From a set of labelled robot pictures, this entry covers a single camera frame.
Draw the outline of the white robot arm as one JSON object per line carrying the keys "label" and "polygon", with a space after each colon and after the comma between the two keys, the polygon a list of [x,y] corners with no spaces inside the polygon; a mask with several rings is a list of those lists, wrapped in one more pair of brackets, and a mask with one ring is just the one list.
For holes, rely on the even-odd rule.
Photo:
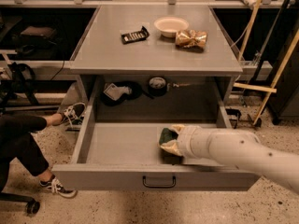
{"label": "white robot arm", "polygon": [[299,193],[299,155],[266,147],[252,132],[174,124],[163,128],[161,149],[191,159],[210,159],[249,171]]}

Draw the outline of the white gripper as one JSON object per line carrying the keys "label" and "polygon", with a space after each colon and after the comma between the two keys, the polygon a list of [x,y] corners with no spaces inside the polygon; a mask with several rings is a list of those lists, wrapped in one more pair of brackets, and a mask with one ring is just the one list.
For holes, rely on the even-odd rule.
{"label": "white gripper", "polygon": [[198,137],[202,128],[200,126],[183,124],[173,124],[170,130],[178,133],[178,138],[176,140],[171,140],[166,143],[162,143],[160,148],[168,153],[177,156],[183,156],[190,159],[200,159],[203,158],[201,153],[201,145],[197,144],[201,138]]}

